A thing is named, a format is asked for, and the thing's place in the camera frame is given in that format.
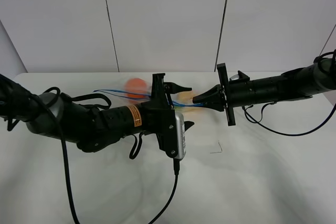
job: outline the white tabletop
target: white tabletop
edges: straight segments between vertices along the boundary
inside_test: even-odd
[[[256,79],[277,73],[248,74]],[[32,93],[58,86],[74,97],[121,88],[129,77],[151,82],[151,73],[25,73],[15,81]],[[165,81],[196,93],[219,83],[213,72],[167,73]],[[111,100],[114,106],[121,101]],[[251,109],[257,118],[260,108]],[[269,106],[263,122],[301,133],[320,124],[331,109],[320,94]],[[184,116],[195,126],[186,132],[187,154],[175,197],[156,223],[336,223],[336,118],[310,135],[284,137],[247,122],[240,108],[235,109],[237,125],[231,127],[224,112],[197,109]],[[33,135],[24,123],[12,132],[1,123],[0,136],[0,223],[73,223],[60,141]],[[132,161],[133,141],[127,137],[97,153],[67,144],[82,224],[146,224],[167,202],[174,182],[172,160],[149,135]]]

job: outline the orange ball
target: orange ball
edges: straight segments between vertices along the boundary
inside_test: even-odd
[[[132,92],[132,93],[147,93],[147,83],[140,79],[140,78],[133,78],[129,79],[125,83],[125,91],[127,92]],[[148,98],[146,95],[141,95],[141,94],[126,94],[130,98]]]

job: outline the blue cable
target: blue cable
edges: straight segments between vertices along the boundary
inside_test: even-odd
[[[117,92],[117,93],[126,93],[126,94],[136,94],[136,95],[145,95],[147,97],[151,97],[149,94],[145,94],[145,93],[134,93],[134,92],[127,92],[127,91],[123,91],[123,90],[117,90],[117,89],[98,89],[98,90],[94,90],[94,92],[102,92],[102,93],[106,93],[106,94],[110,94],[110,95],[114,95],[116,97],[122,97],[122,98],[127,98],[130,100],[150,100],[149,98],[133,98],[133,97],[124,97],[122,95],[117,95],[117,94],[113,94],[110,92]],[[179,107],[201,107],[203,104],[202,103],[197,103],[197,104],[191,104],[191,105],[187,105],[187,104],[181,104],[178,102],[173,101],[174,106],[179,106]]]

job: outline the black cable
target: black cable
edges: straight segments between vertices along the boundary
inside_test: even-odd
[[[332,115],[334,115],[335,110],[336,110],[336,104],[335,104],[334,108],[332,109],[332,111],[330,112],[330,114],[328,115],[328,117],[319,126],[317,126],[316,128],[312,129],[311,131],[307,131],[307,132],[300,133],[300,134],[287,134],[287,133],[281,133],[281,132],[272,130],[272,129],[270,129],[270,128],[264,126],[264,125],[262,125],[257,120],[255,120],[247,111],[244,111],[244,113],[246,113],[255,123],[257,123],[258,125],[260,125],[264,129],[267,129],[267,130],[269,130],[269,131],[271,131],[273,133],[276,133],[276,134],[279,134],[279,135],[283,135],[283,136],[304,136],[304,135],[308,135],[310,133],[313,133],[313,132],[317,131],[319,128],[321,128],[322,126],[324,126],[331,119]]]
[[[328,55],[332,55],[332,59],[331,59],[331,65],[330,65],[330,68],[329,68],[329,71],[326,71],[322,68],[322,65],[321,65],[321,61],[322,59],[325,57],[325,56],[328,56]],[[334,52],[326,52],[322,55],[320,55],[319,57],[316,57],[316,59],[314,60],[314,63],[318,64],[318,68],[320,69],[321,72],[323,72],[324,74],[327,74],[331,77],[332,81],[334,82],[334,84],[336,85],[336,75],[335,75],[335,63],[336,63],[336,49]],[[262,112],[264,110],[264,108],[267,106],[267,105],[270,105],[272,103],[267,103],[263,106],[263,108],[261,109],[261,119],[263,119],[262,117]],[[261,127],[263,127],[264,129],[267,129],[268,131],[271,131],[273,133],[276,133],[276,134],[279,134],[279,135],[282,135],[282,136],[304,136],[304,135],[308,135],[310,133],[313,133],[315,131],[317,131],[318,129],[320,129],[321,127],[323,127],[330,119],[331,117],[334,115],[335,111],[336,111],[336,104],[334,105],[334,107],[332,108],[330,114],[328,115],[328,117],[320,124],[318,125],[317,127],[313,128],[312,130],[310,131],[307,131],[307,132],[304,132],[304,133],[300,133],[300,134],[287,134],[287,133],[282,133],[282,132],[278,132],[278,131],[275,131],[275,130],[272,130],[270,129],[269,127],[266,127],[264,125],[262,125],[260,121],[257,121],[255,120],[248,112],[247,112],[247,109],[251,108],[253,105],[249,106],[248,108],[245,108],[244,106],[242,107],[243,110],[244,110],[244,114],[245,114],[245,117],[246,119],[251,122],[251,123],[256,123],[258,125],[260,125]]]
[[[85,101],[85,100],[91,100],[91,99],[103,99],[106,101],[107,105],[101,105],[101,104],[79,104],[85,108],[92,108],[92,107],[98,107],[103,110],[107,110],[111,107],[112,102],[111,100],[104,94],[85,94],[85,95],[80,95],[78,97],[70,97],[68,95],[62,94],[62,99],[68,99],[71,102],[79,102],[79,101]]]
[[[270,103],[266,103],[264,106],[262,106],[262,108],[261,108],[261,118],[260,118],[260,120],[257,121],[257,122],[254,122],[254,121],[252,121],[250,118],[248,118],[247,113],[246,113],[246,111],[247,111],[248,109],[252,108],[253,105],[250,105],[250,106],[247,107],[247,108],[245,108],[245,106],[243,106],[242,108],[243,108],[243,110],[244,110],[245,118],[246,118],[250,123],[260,123],[260,122],[263,120],[264,109],[265,109],[268,105],[274,105],[274,104],[276,104],[276,103],[277,103],[277,102],[270,102]]]
[[[154,217],[154,219],[151,220],[148,224],[153,224],[167,209],[169,206],[170,202],[172,201],[176,187],[177,187],[177,180],[178,180],[178,173],[180,171],[180,160],[174,158],[174,173],[175,173],[175,182],[174,182],[174,187],[172,190],[172,193],[170,194],[169,200],[166,203],[166,205],[162,208],[162,210]]]
[[[68,193],[68,199],[69,199],[69,205],[70,205],[70,210],[72,214],[72,218],[75,222],[75,224],[80,224],[79,220],[77,218],[76,210],[75,210],[75,205],[74,205],[74,199],[72,197],[72,190],[71,190],[71,183],[70,183],[70,172],[69,172],[69,161],[68,161],[68,152],[67,152],[67,145],[66,141],[63,135],[62,128],[57,121],[56,117],[54,114],[49,110],[49,108],[43,103],[43,101],[37,96],[37,95],[31,95],[31,98],[37,102],[37,104],[47,112],[47,114],[50,116],[52,121],[54,122],[56,129],[58,131],[58,134],[61,139],[62,143],[62,152],[63,152],[63,162],[64,162],[64,173],[65,173],[65,181],[66,181],[66,186],[67,186],[67,193]]]
[[[72,196],[72,189],[71,189],[71,182],[70,182],[70,171],[69,171],[69,160],[68,160],[68,152],[67,152],[67,145],[66,145],[66,140],[64,138],[64,134],[63,134],[63,130],[59,124],[59,122],[57,121],[57,118],[55,117],[55,115],[50,111],[49,106],[55,104],[57,102],[57,100],[60,98],[61,93],[60,93],[60,89],[57,87],[52,87],[48,90],[46,90],[45,92],[50,92],[50,91],[56,91],[56,95],[55,97],[47,104],[44,104],[43,101],[41,100],[41,98],[37,95],[34,94],[30,94],[29,97],[34,100],[40,107],[41,109],[43,109],[51,118],[51,120],[54,122],[56,130],[60,136],[60,140],[61,140],[61,145],[62,145],[62,153],[63,153],[63,161],[64,161],[64,172],[65,172],[65,180],[66,180],[66,187],[67,187],[67,194],[68,194],[68,200],[69,200],[69,206],[70,206],[70,211],[71,211],[71,215],[72,218],[74,220],[75,224],[80,224],[77,214],[76,214],[76,210],[75,210],[75,204],[74,204],[74,199]],[[14,126],[17,124],[19,120],[16,120],[16,122],[14,124],[12,124],[12,118],[9,116],[9,120],[8,120],[8,128],[10,128],[10,130],[12,130],[14,128]],[[136,158],[136,156],[138,155],[141,145],[142,145],[142,135],[144,133],[140,133],[139,134],[139,144],[137,149],[136,145],[138,143],[137,137],[135,137],[135,143],[134,146],[132,148],[132,151],[130,153],[130,158],[134,159]],[[167,209],[167,207],[169,206],[170,202],[172,201],[175,191],[176,191],[176,187],[177,187],[177,180],[178,180],[178,173],[180,170],[180,161],[178,159],[173,159],[174,160],[174,172],[175,172],[175,182],[174,182],[174,187],[172,190],[172,193],[168,199],[168,202],[166,203],[166,205],[163,207],[163,209],[154,217],[154,219],[149,223],[152,224],[154,223],[161,215],[162,213],[164,213],[164,211]]]
[[[142,135],[144,135],[143,132],[141,132],[139,134],[139,144],[138,144],[138,138],[135,135],[132,135],[132,136],[134,136],[134,145],[133,145],[132,150],[131,150],[130,155],[129,155],[130,159],[135,159],[137,157],[137,155],[139,154],[140,149],[141,149],[141,145],[142,145]]]

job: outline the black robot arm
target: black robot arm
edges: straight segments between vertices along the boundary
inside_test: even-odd
[[[164,82],[163,78],[164,73],[153,75],[150,101],[110,109],[111,102],[103,94],[71,98],[51,88],[36,96],[0,75],[0,116],[8,121],[8,130],[23,121],[33,133],[60,138],[55,123],[36,102],[39,99],[56,117],[66,141],[76,143],[84,152],[97,152],[125,136],[142,133],[156,134],[159,148],[167,156],[182,159],[184,131],[193,123],[184,122],[183,115],[175,112],[170,94],[191,89]],[[108,105],[74,103],[94,98],[104,99]]]
[[[317,57],[314,64],[258,80],[246,74],[228,79],[225,63],[218,64],[220,84],[193,98],[194,103],[217,111],[226,111],[228,125],[235,125],[233,108],[252,104],[296,101],[311,98],[314,94],[336,89],[335,52]]]

